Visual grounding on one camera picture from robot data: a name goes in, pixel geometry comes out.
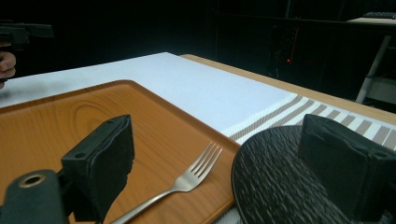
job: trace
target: black object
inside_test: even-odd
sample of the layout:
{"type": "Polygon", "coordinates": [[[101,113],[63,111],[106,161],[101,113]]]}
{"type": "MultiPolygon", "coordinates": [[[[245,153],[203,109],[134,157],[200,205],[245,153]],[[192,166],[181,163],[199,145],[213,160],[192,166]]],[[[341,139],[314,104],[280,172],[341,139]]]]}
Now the black object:
{"type": "Polygon", "coordinates": [[[298,156],[306,162],[347,217],[378,221],[384,189],[396,180],[396,153],[320,116],[305,115],[298,156]]]}
{"type": "Polygon", "coordinates": [[[134,160],[130,115],[103,122],[62,157],[63,169],[32,172],[8,186],[0,223],[102,223],[134,160]]]}
{"type": "MultiPolygon", "coordinates": [[[[345,208],[338,206],[333,200],[330,195],[330,190],[333,189],[328,189],[321,182],[322,178],[316,173],[317,169],[311,168],[299,158],[301,140],[302,126],[283,126],[256,133],[240,147],[233,161],[232,185],[236,207],[244,223],[357,223],[357,216],[346,214],[345,208]]],[[[335,167],[337,161],[334,158],[322,156],[322,160],[327,161],[326,165],[329,170],[333,170],[334,175],[347,176],[335,167]]],[[[338,160],[348,161],[349,157],[338,160]]],[[[386,173],[394,174],[395,170],[389,169],[386,173]]],[[[369,182],[374,185],[378,180],[387,183],[383,185],[382,204],[379,206],[386,207],[387,210],[382,210],[383,213],[376,222],[390,223],[394,221],[392,215],[395,210],[387,198],[390,196],[391,200],[395,200],[396,187],[391,179],[388,185],[381,176],[379,179],[372,176],[373,182],[369,182]]],[[[344,183],[341,187],[346,188],[339,189],[344,192],[348,191],[349,185],[344,183]]],[[[367,203],[371,202],[360,201],[359,206],[371,206],[367,203]]],[[[378,209],[367,211],[367,216],[371,217],[377,212],[378,209]]],[[[361,216],[361,221],[367,221],[362,218],[366,218],[365,216],[361,216]]]]}
{"type": "Polygon", "coordinates": [[[396,12],[367,12],[363,18],[396,20],[396,12]]]}
{"type": "Polygon", "coordinates": [[[0,42],[8,42],[15,50],[22,50],[29,44],[29,36],[54,37],[52,26],[48,24],[0,21],[0,42]]]}

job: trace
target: wood grain pattern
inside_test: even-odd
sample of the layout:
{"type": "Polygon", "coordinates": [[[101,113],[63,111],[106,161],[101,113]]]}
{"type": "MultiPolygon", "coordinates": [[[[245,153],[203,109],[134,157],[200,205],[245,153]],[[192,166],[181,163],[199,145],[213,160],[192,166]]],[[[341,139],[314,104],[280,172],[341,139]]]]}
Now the wood grain pattern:
{"type": "Polygon", "coordinates": [[[388,111],[385,111],[385,110],[376,109],[376,108],[373,108],[373,107],[370,107],[367,105],[360,105],[355,102],[351,102],[351,101],[348,101],[345,99],[331,96],[329,94],[325,94],[325,93],[318,92],[318,91],[312,91],[307,88],[303,88],[300,86],[290,84],[288,82],[284,82],[284,81],[280,81],[280,80],[277,80],[274,78],[255,74],[255,73],[243,70],[243,69],[232,67],[227,64],[213,62],[208,59],[204,59],[204,58],[201,58],[201,57],[198,57],[195,55],[185,54],[185,55],[182,55],[181,57],[183,57],[185,59],[192,60],[197,63],[209,65],[209,66],[236,74],[241,77],[248,77],[250,79],[260,81],[262,83],[280,88],[282,90],[291,91],[291,92],[300,94],[302,96],[308,97],[310,99],[317,100],[317,101],[320,101],[325,104],[337,106],[339,108],[343,108],[345,110],[352,111],[352,112],[361,114],[363,116],[367,116],[372,119],[378,119],[378,120],[384,121],[386,123],[396,125],[396,114],[389,113],[388,111]]]}
{"type": "Polygon", "coordinates": [[[1,108],[0,204],[12,180],[38,169],[58,172],[66,152],[103,121],[123,114],[132,116],[135,160],[105,223],[171,187],[211,141],[224,150],[206,180],[165,198],[134,223],[209,223],[233,204],[231,169],[239,145],[126,80],[1,108]]]}

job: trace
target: fork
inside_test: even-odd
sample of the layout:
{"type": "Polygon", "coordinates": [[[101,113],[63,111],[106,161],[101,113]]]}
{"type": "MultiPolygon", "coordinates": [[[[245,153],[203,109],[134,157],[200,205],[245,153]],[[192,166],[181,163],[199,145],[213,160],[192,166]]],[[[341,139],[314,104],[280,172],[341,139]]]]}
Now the fork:
{"type": "Polygon", "coordinates": [[[198,159],[175,180],[175,184],[170,189],[139,204],[136,208],[114,220],[112,224],[128,223],[128,221],[132,220],[134,217],[142,213],[151,205],[171,193],[188,192],[195,189],[205,179],[207,174],[209,174],[209,171],[212,169],[213,165],[219,158],[221,151],[222,148],[219,148],[219,146],[210,143],[206,147],[204,152],[201,153],[198,159]]]}

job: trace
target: table surface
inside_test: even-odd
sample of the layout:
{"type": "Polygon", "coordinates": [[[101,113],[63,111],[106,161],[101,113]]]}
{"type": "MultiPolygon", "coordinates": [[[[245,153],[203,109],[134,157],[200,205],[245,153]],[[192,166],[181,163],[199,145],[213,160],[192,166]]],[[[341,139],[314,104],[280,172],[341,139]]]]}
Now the table surface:
{"type": "MultiPolygon", "coordinates": [[[[122,79],[135,81],[239,144],[246,138],[236,139],[232,132],[239,132],[244,122],[295,95],[335,108],[346,115],[370,120],[377,124],[377,129],[382,125],[394,132],[396,127],[396,115],[387,111],[194,55],[176,56],[166,52],[12,78],[0,90],[0,107],[122,79]]],[[[234,210],[230,214],[232,220],[239,218],[234,210]]],[[[230,223],[230,219],[223,217],[219,220],[221,222],[230,223]]]]}

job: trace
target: wooden table edge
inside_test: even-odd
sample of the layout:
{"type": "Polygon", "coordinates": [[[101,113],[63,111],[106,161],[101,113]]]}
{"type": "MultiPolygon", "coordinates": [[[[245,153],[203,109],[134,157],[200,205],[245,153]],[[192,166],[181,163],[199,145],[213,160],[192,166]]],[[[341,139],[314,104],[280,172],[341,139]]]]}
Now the wooden table edge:
{"type": "Polygon", "coordinates": [[[370,107],[368,105],[360,105],[358,103],[348,101],[339,97],[331,96],[326,93],[322,93],[319,91],[312,91],[304,87],[290,84],[288,82],[284,82],[271,77],[266,77],[263,75],[252,73],[240,68],[232,67],[224,63],[217,63],[192,54],[183,54],[180,55],[180,57],[197,63],[205,64],[214,68],[218,68],[220,70],[230,72],[241,77],[247,77],[256,81],[260,81],[262,83],[280,88],[285,91],[291,91],[300,94],[302,96],[308,97],[310,99],[317,100],[328,105],[337,106],[347,111],[358,113],[372,119],[378,119],[383,122],[396,125],[396,114],[390,113],[385,110],[380,110],[374,107],[370,107]]]}

